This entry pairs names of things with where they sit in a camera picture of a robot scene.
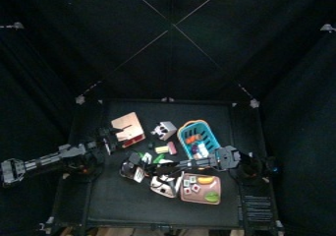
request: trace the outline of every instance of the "black object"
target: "black object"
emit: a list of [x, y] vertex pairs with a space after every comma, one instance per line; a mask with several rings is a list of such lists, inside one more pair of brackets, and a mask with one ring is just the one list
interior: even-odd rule
[[133, 152], [121, 165], [120, 173], [124, 177], [132, 179], [137, 167], [143, 168], [148, 176], [161, 176], [164, 174], [172, 175], [177, 171], [181, 172], [181, 170], [193, 168], [212, 168], [216, 171], [224, 171], [237, 166], [240, 162], [240, 154], [241, 152], [239, 152], [235, 147], [227, 146], [216, 149], [215, 152], [209, 154], [208, 158], [199, 160], [183, 160], [179, 162], [145, 164], [140, 160], [137, 153]]
[[55, 170], [69, 174], [97, 175], [97, 169], [104, 163], [104, 149], [111, 154], [120, 148], [119, 142], [113, 139], [113, 133], [120, 131], [115, 128], [100, 128], [95, 138], [77, 146], [64, 145], [56, 153], [29, 161], [15, 158], [4, 160], [0, 164], [3, 187], [13, 187], [24, 178]]
[[247, 156], [245, 154], [241, 155], [241, 161], [237, 167], [237, 179], [253, 179], [256, 177], [261, 177], [263, 172], [263, 161], [256, 156]]
[[[97, 119], [101, 120], [103, 124], [109, 123], [111, 120], [132, 111], [139, 116], [144, 135], [148, 135], [145, 137], [149, 137], [147, 127], [152, 126], [152, 116], [171, 120], [177, 127], [181, 127], [192, 119], [204, 119], [209, 123], [212, 133], [223, 147], [233, 145], [241, 151], [257, 151], [261, 156], [265, 156], [263, 143], [259, 143], [263, 142], [257, 119], [259, 111], [252, 109], [248, 104], [239, 104], [232, 107], [231, 104], [209, 104], [208, 102], [203, 104], [201, 102], [188, 101], [163, 103], [153, 100], [105, 100], [103, 105], [96, 106], [92, 103], [79, 109], [72, 127], [72, 139], [80, 138], [87, 130], [92, 129]], [[176, 155], [167, 154], [165, 158], [179, 162], [188, 161], [177, 136], [172, 136], [169, 139], [175, 143], [179, 153]], [[53, 213], [57, 220], [56, 224], [75, 227], [85, 225], [87, 227], [112, 226], [157, 229], [200, 228], [200, 226], [208, 229], [243, 227], [239, 223], [236, 182], [231, 179], [227, 171], [219, 172], [212, 169], [199, 171], [195, 168], [188, 170], [188, 172], [211, 174], [220, 179], [220, 186], [223, 186], [221, 202], [217, 206], [207, 206], [207, 208], [204, 208], [204, 205], [156, 195], [148, 188], [147, 179], [143, 180], [141, 184], [137, 184], [120, 176], [121, 165], [133, 150], [149, 152], [155, 155], [155, 152], [148, 150], [148, 142], [136, 143], [131, 148], [113, 153], [112, 156], [105, 156], [104, 172], [92, 185], [85, 223], [83, 223], [80, 215], [73, 218], [76, 213], [83, 214], [83, 204], [76, 199], [76, 197], [81, 197], [84, 192], [76, 191], [81, 188], [81, 184], [73, 179], [68, 180], [67, 188], [60, 190], [60, 199], [55, 203], [55, 207], [61, 206], [61, 209]], [[159, 140], [156, 143], [159, 146], [165, 144]]]

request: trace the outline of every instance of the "toy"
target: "toy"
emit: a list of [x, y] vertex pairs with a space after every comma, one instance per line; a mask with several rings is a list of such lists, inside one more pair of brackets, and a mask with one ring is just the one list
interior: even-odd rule
[[156, 124], [152, 135], [157, 135], [159, 139], [167, 141], [167, 139], [176, 133], [177, 129], [171, 122], [160, 122]]
[[192, 187], [192, 191], [197, 193], [200, 191], [200, 189], [201, 189], [201, 186], [195, 184]]
[[123, 129], [123, 131], [117, 133], [119, 142], [124, 143], [123, 148], [127, 148], [145, 139], [135, 112], [112, 120], [111, 123], [113, 128]]
[[189, 182], [191, 182], [191, 184], [196, 184], [196, 176], [189, 177]]
[[200, 141], [203, 139], [203, 136], [200, 134], [195, 134], [193, 136], [188, 137], [185, 139], [185, 144], [189, 145], [192, 144], [195, 141]]
[[167, 146], [155, 148], [156, 153], [167, 153], [168, 151], [169, 151], [169, 148]]
[[167, 146], [168, 146], [169, 154], [177, 154], [177, 151], [176, 151], [173, 142], [169, 142], [169, 143], [167, 144]]
[[155, 176], [151, 181], [151, 190], [167, 198], [176, 198], [181, 185], [181, 179], [183, 177], [180, 176], [175, 183], [175, 178], [169, 178], [167, 176], [161, 176], [159, 178]]
[[208, 185], [208, 184], [211, 184], [213, 182], [213, 177], [212, 176], [209, 176], [209, 177], [199, 177], [197, 178], [197, 182], [201, 185]]
[[184, 187], [191, 187], [191, 181], [188, 179], [184, 180]]
[[192, 189], [191, 187], [184, 188], [184, 194], [191, 195], [192, 194]]

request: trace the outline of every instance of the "white object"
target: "white object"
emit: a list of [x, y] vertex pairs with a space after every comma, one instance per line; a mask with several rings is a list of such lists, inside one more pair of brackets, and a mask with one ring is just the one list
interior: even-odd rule
[[191, 184], [196, 184], [197, 182], [196, 176], [191, 176], [189, 181], [191, 181]]
[[212, 182], [212, 184], [209, 185], [209, 188], [212, 188], [216, 185], [216, 181]]
[[325, 24], [325, 25], [321, 27], [320, 30], [327, 30], [327, 31], [329, 31], [329, 33], [331, 33], [333, 30], [336, 31], [336, 29], [335, 29], [329, 24]]
[[184, 187], [191, 187], [191, 181], [188, 179], [184, 180]]
[[252, 108], [257, 108], [260, 106], [260, 102], [253, 98], [249, 101], [249, 105], [251, 105]]
[[191, 187], [184, 188], [184, 194], [191, 195], [192, 194], [192, 189]]
[[168, 162], [173, 162], [172, 160], [167, 160], [167, 159], [160, 159], [159, 163], [168, 163]]
[[152, 155], [147, 152], [145, 155], [143, 156], [141, 160], [145, 163], [151, 164], [151, 162], [152, 162]]
[[140, 167], [137, 167], [132, 179], [135, 182], [140, 183], [143, 178], [144, 178], [144, 171]]
[[85, 102], [85, 97], [83, 95], [79, 95], [76, 97], [76, 103], [81, 105], [84, 102]]
[[175, 133], [177, 129], [171, 122], [160, 122], [151, 132], [152, 135], [157, 135], [159, 139], [165, 141]]
[[69, 174], [68, 174], [68, 173], [63, 173], [63, 179], [67, 179], [67, 178], [68, 178], [68, 176], [69, 176]]
[[121, 132], [116, 133], [119, 142], [124, 142], [123, 148], [144, 140], [145, 136], [135, 112], [112, 120], [111, 123], [113, 128], [123, 129]]
[[[163, 179], [165, 176], [161, 176], [161, 180], [165, 181], [167, 183], [173, 181], [173, 178], [167, 178]], [[161, 182], [157, 181], [157, 176], [153, 176], [152, 177], [152, 181], [151, 181], [151, 190], [163, 195], [164, 197], [167, 198], [176, 198], [177, 197], [177, 192], [179, 192], [179, 189], [180, 189], [180, 184], [181, 184], [181, 177], [177, 178], [177, 181], [176, 181], [176, 185], [175, 187], [172, 187], [171, 185], [168, 184], [163, 184]]]
[[192, 191], [197, 193], [200, 191], [200, 189], [201, 189], [201, 186], [195, 184], [192, 187]]
[[204, 143], [199, 144], [199, 154], [201, 155], [203, 158], [207, 158], [209, 156], [209, 152], [205, 148]]

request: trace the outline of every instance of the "black curtain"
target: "black curtain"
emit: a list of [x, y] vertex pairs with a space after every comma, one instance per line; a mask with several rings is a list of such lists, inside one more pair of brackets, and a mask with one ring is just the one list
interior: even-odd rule
[[[335, 0], [0, 5], [0, 25], [25, 26], [0, 29], [1, 161], [36, 158], [67, 143], [75, 97], [95, 84], [85, 95], [92, 98], [229, 101], [249, 99], [241, 84], [261, 100], [269, 152], [284, 165], [276, 182], [281, 219], [293, 235], [336, 231], [335, 36], [319, 30], [336, 20]], [[1, 233], [45, 221], [53, 181], [47, 175], [0, 190]]]
[[269, 151], [284, 168], [276, 197], [291, 235], [336, 232], [335, 50], [336, 34], [327, 32], [264, 100]]
[[[0, 7], [1, 23], [12, 25]], [[67, 143], [75, 96], [19, 30], [0, 29], [0, 161], [35, 159]], [[36, 235], [51, 215], [56, 174], [0, 188], [0, 235]]]

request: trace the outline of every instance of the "small item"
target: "small item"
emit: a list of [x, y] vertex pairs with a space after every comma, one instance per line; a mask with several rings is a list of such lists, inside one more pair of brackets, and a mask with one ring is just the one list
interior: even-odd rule
[[203, 159], [203, 157], [200, 156], [199, 153], [196, 153], [196, 154], [193, 154], [193, 159], [195, 159], [195, 160], [200, 160], [200, 159]]
[[85, 97], [83, 95], [79, 95], [76, 97], [76, 103], [81, 105], [84, 102], [85, 102]]
[[[192, 184], [193, 177], [196, 177], [196, 184]], [[192, 202], [205, 205], [219, 205], [220, 203], [220, 179], [216, 176], [208, 176], [201, 174], [185, 173], [183, 175], [184, 180], [189, 180], [189, 187], [181, 186], [180, 196], [184, 202]]]
[[193, 192], [197, 193], [200, 191], [200, 189], [201, 189], [201, 186], [195, 184], [193, 187], [192, 187]]
[[189, 145], [192, 144], [195, 141], [200, 141], [203, 139], [203, 136], [200, 134], [195, 134], [193, 136], [188, 137], [185, 139], [185, 144]]
[[192, 145], [192, 154], [197, 154], [199, 153], [199, 146], [197, 144]]
[[155, 148], [155, 152], [156, 153], [167, 153], [169, 151], [168, 146], [163, 146], [163, 147], [156, 147]]
[[157, 176], [153, 176], [151, 181], [151, 190], [163, 195], [167, 198], [176, 198], [176, 187], [171, 186], [173, 180], [172, 179], [157, 179]]
[[69, 176], [69, 174], [68, 174], [68, 173], [63, 173], [63, 179], [67, 179], [67, 178], [68, 178], [68, 176]]
[[176, 185], [175, 185], [176, 197], [177, 197], [177, 192], [180, 191], [180, 186], [181, 186], [183, 178], [184, 178], [184, 171], [183, 171], [181, 176], [177, 178]]
[[159, 163], [160, 160], [164, 159], [164, 153], [159, 154], [156, 158], [153, 159], [152, 163]]
[[144, 171], [140, 167], [136, 168], [135, 174], [133, 174], [133, 181], [140, 183], [144, 178]]
[[189, 177], [189, 182], [191, 182], [191, 184], [196, 184], [196, 182], [197, 182], [196, 176]]
[[168, 163], [168, 162], [173, 162], [172, 160], [167, 160], [167, 159], [160, 159], [159, 163], [163, 164], [163, 163]]
[[199, 154], [201, 155], [203, 158], [207, 158], [209, 156], [209, 152], [207, 150], [204, 143], [199, 144]]
[[184, 187], [191, 187], [191, 181], [188, 179], [184, 179]]
[[197, 178], [197, 182], [201, 185], [209, 185], [213, 182], [213, 177], [212, 176], [209, 176], [209, 177], [199, 177]]
[[139, 154], [140, 158], [144, 157], [144, 153], [143, 152], [139, 152], [137, 154]]
[[205, 200], [211, 203], [219, 202], [219, 194], [215, 191], [205, 193]]
[[212, 184], [209, 185], [209, 188], [212, 189], [215, 185], [216, 185], [216, 181], [212, 182]]
[[159, 139], [165, 141], [176, 133], [177, 129], [171, 122], [160, 122], [156, 125], [151, 134], [157, 135]]
[[167, 144], [167, 146], [168, 146], [169, 154], [177, 154], [177, 151], [176, 151], [173, 142], [169, 142], [169, 143]]
[[184, 188], [184, 194], [191, 195], [192, 194], [192, 189], [191, 187]]
[[152, 162], [152, 155], [148, 152], [143, 156], [141, 161], [144, 161], [147, 164], [151, 164], [151, 162]]

